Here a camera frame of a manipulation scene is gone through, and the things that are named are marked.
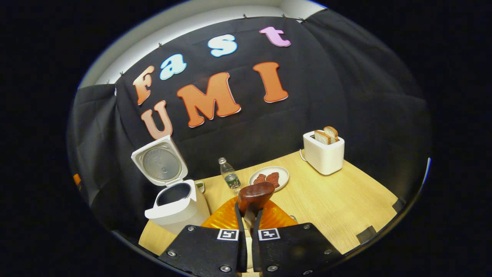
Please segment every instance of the meat slice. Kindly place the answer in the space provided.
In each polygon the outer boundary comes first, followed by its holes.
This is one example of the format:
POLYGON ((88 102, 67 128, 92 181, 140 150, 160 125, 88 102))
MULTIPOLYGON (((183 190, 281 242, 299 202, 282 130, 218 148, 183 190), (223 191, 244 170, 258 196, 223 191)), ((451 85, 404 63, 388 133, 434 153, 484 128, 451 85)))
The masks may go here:
POLYGON ((274 172, 268 175, 267 182, 272 183, 275 186, 275 188, 280 187, 280 184, 278 183, 278 172, 274 172))
POLYGON ((253 184, 266 182, 265 177, 266 176, 263 174, 258 175, 258 178, 256 178, 256 180, 253 182, 253 184))

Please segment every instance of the table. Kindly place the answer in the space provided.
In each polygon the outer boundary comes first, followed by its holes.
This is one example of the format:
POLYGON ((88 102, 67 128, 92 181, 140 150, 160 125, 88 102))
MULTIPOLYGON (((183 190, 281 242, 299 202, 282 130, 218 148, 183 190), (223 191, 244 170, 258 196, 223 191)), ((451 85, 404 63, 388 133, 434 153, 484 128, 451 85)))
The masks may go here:
MULTIPOLYGON (((314 224, 342 254, 360 245, 359 233, 371 225, 378 232, 397 214, 392 207, 397 197, 353 164, 344 160, 341 170, 325 176, 302 160, 299 151, 236 171, 241 187, 248 185, 253 173, 268 166, 284 167, 290 175, 288 183, 271 200, 295 216, 298 223, 314 224)), ((220 175, 201 181, 205 183, 204 196, 211 213, 234 197, 220 175)), ((139 244, 160 255, 175 237, 149 221, 139 244)), ((259 273, 250 269, 243 276, 259 273)))

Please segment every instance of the orange letter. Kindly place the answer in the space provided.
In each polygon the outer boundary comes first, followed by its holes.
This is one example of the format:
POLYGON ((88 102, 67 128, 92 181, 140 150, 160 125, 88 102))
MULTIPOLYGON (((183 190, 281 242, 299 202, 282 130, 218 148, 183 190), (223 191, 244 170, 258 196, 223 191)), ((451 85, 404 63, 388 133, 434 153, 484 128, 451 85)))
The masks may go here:
POLYGON ((274 62, 260 63, 253 66, 253 69, 260 73, 265 85, 265 102, 272 103, 284 100, 289 97, 289 94, 282 89, 280 79, 277 74, 278 64, 274 62))
POLYGON ((155 122, 152 119, 151 109, 144 111, 144 113, 142 113, 142 115, 140 116, 140 118, 145 122, 145 126, 147 126, 147 130, 149 130, 149 133, 154 139, 160 139, 162 137, 171 135, 173 133, 173 125, 171 125, 171 121, 169 120, 169 116, 167 116, 165 107, 166 107, 166 101, 164 100, 159 101, 154 106, 154 110, 158 112, 158 114, 160 115, 160 119, 164 124, 164 130, 162 131, 159 131, 157 129, 157 126, 155 125, 155 122))
POLYGON ((140 74, 135 81, 133 81, 133 85, 137 89, 138 100, 137 104, 140 105, 149 97, 151 94, 150 90, 147 90, 146 87, 150 87, 152 85, 152 78, 150 77, 150 73, 154 71, 153 66, 149 66, 142 74, 140 74))
POLYGON ((217 116, 224 117, 239 112, 241 106, 236 104, 229 89, 229 73, 222 72, 213 75, 209 79, 207 94, 203 94, 194 85, 187 85, 176 93, 183 99, 189 116, 188 126, 196 127, 205 122, 202 112, 208 119, 214 118, 215 103, 217 103, 217 116))

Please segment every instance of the plastic bottle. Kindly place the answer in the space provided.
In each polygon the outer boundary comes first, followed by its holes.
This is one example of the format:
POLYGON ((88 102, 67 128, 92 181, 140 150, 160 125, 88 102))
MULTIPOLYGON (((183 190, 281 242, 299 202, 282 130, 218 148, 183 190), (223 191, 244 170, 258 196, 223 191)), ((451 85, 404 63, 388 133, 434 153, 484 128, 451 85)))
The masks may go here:
POLYGON ((234 195, 237 195, 239 193, 238 188, 241 186, 241 182, 236 175, 236 171, 229 163, 227 163, 225 158, 219 158, 218 163, 220 164, 220 174, 222 174, 222 177, 224 178, 229 188, 235 190, 234 195))

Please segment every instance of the white plate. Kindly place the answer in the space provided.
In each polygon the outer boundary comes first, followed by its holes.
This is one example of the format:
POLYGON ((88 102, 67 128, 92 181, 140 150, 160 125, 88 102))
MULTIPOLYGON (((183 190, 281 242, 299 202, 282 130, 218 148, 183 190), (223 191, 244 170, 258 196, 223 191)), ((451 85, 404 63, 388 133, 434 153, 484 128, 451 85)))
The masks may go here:
POLYGON ((268 176, 274 172, 278 172, 278 184, 280 185, 278 188, 275 189, 275 191, 282 189, 285 186, 285 184, 289 181, 289 171, 287 171, 287 169, 283 167, 276 167, 276 166, 265 167, 253 173, 253 175, 251 175, 251 177, 249 178, 249 185, 251 186, 260 174, 268 176))

